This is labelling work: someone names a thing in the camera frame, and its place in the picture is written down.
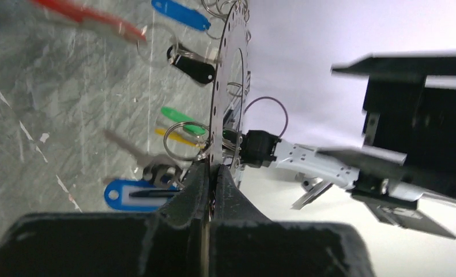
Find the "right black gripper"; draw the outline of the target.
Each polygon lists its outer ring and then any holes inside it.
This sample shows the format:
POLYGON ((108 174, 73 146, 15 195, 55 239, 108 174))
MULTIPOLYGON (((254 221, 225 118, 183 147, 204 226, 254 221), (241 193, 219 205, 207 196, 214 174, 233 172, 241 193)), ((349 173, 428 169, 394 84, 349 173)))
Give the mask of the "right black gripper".
MULTIPOLYGON (((363 101, 366 146, 405 154, 403 164, 357 149, 322 149, 379 179, 394 179, 456 199, 456 88, 428 87, 429 76, 456 76, 456 55, 367 56, 335 64, 334 73, 368 77, 363 101)), ((456 239, 418 210, 418 201, 353 191, 381 223, 456 239)))

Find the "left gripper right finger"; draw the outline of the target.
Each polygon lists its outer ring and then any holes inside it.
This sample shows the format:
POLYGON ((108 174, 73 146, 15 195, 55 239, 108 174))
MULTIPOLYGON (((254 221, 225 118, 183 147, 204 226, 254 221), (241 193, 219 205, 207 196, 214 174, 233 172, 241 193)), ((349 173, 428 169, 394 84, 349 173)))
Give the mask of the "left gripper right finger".
POLYGON ((209 230, 209 276, 374 276, 352 226, 268 219, 220 166, 209 230))

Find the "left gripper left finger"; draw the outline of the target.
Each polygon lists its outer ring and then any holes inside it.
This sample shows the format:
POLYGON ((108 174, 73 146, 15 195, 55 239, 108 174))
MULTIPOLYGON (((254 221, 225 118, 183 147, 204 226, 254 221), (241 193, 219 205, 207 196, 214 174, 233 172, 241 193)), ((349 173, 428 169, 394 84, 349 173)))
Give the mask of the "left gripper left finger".
POLYGON ((0 241, 0 276, 208 276, 209 167, 151 213, 34 213, 0 241))

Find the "blue key tag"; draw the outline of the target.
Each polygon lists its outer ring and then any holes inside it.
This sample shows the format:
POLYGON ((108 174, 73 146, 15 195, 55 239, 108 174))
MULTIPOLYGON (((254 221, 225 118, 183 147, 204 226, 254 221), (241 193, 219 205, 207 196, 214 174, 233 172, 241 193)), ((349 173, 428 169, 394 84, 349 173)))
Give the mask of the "blue key tag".
POLYGON ((104 190, 105 203, 122 212, 154 212, 180 192, 174 186, 157 188, 144 180, 115 179, 104 190))
POLYGON ((198 31, 211 27, 209 20, 200 12, 171 0, 151 0, 152 7, 160 14, 198 31))

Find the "yellow key tag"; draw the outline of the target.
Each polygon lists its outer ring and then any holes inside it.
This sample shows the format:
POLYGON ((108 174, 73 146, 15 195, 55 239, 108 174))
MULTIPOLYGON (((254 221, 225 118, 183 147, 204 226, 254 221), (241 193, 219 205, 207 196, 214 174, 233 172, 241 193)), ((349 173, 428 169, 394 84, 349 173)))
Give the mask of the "yellow key tag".
MULTIPOLYGON (((154 132, 160 136, 165 136, 166 134, 166 129, 163 129, 163 128, 156 128, 154 130, 154 132)), ((182 143, 182 144, 186 144, 186 145, 189 145, 189 146, 192 146, 192 147, 204 147, 205 146, 205 143, 203 142, 200 142, 198 140, 194 140, 193 138, 190 139, 190 138, 187 138, 185 136, 182 136, 181 134, 177 133, 177 132, 171 132, 168 136, 169 139, 171 140, 174 140, 174 141, 177 141, 179 143, 182 143)))

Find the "green key tag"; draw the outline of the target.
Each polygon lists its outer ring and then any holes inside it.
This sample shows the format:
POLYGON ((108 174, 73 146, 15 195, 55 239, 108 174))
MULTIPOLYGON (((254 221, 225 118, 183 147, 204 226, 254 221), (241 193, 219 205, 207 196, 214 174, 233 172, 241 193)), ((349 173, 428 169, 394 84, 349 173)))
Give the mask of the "green key tag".
MULTIPOLYGON (((167 117, 168 119, 180 123, 184 121, 193 121, 194 119, 175 110, 172 107, 164 106, 160 109, 163 116, 167 117)), ((197 125, 185 125, 183 126, 184 131, 187 133, 194 135, 194 136, 203 136, 206 133, 206 130, 203 127, 197 125)))

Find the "black key tag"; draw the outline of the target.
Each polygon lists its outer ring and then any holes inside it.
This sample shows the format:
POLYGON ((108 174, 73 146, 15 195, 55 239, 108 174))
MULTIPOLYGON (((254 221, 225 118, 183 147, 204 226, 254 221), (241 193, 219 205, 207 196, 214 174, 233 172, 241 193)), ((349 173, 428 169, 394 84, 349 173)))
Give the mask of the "black key tag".
POLYGON ((214 80, 216 70, 213 65, 181 54, 174 54, 174 50, 176 50, 176 46, 173 44, 166 53, 170 65, 185 73, 200 85, 207 85, 214 80))

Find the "red key tag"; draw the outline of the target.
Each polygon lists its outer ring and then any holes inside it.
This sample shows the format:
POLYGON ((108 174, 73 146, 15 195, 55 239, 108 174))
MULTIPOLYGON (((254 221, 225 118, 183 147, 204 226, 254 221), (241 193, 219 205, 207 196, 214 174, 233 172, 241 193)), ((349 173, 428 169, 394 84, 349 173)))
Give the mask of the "red key tag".
POLYGON ((75 26, 96 33, 114 35, 125 41, 145 43, 145 32, 132 23, 109 13, 79 5, 73 1, 32 1, 35 5, 70 20, 75 26))

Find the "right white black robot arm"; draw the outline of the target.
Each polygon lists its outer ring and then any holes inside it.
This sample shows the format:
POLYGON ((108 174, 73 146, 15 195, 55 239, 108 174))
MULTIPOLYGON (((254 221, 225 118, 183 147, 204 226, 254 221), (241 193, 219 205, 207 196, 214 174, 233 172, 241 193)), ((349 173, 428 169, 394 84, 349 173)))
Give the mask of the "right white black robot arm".
POLYGON ((243 137, 242 164, 302 176, 301 208, 337 186, 378 221, 455 238, 418 208, 422 197, 456 204, 456 88, 427 87, 429 76, 456 76, 456 55, 370 55, 335 73, 368 77, 364 145, 405 154, 393 162, 350 148, 310 148, 261 130, 243 137))

